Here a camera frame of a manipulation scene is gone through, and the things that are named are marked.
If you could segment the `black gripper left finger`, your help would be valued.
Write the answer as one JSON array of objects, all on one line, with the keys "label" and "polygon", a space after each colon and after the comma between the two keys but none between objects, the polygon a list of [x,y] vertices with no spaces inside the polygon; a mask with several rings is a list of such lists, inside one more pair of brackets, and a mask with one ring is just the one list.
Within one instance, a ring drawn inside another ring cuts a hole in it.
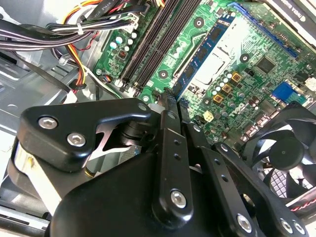
[{"label": "black gripper left finger", "polygon": [[157,159],[153,210],[160,219],[187,222],[193,212],[186,138],[188,101],[166,90],[156,109],[137,98],[36,106],[18,129],[18,169],[51,214],[88,181],[88,161],[133,144]]}]

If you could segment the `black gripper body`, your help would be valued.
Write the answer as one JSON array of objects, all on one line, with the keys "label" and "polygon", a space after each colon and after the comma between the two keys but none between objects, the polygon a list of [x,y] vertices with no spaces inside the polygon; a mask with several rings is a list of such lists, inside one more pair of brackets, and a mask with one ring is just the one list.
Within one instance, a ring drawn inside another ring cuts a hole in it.
[{"label": "black gripper body", "polygon": [[137,156],[71,190],[52,217],[52,237],[228,237],[202,175],[191,170],[194,214],[182,228],[165,228],[152,212],[157,159]]}]

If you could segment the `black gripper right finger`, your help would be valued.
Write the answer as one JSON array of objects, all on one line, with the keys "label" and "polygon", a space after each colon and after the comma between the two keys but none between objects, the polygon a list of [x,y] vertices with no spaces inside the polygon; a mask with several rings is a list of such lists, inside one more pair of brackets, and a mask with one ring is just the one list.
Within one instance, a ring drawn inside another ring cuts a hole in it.
[{"label": "black gripper right finger", "polygon": [[306,237],[304,224],[225,143],[210,146],[192,123],[188,101],[180,100],[181,126],[188,139],[189,163],[201,166],[223,237]]}]

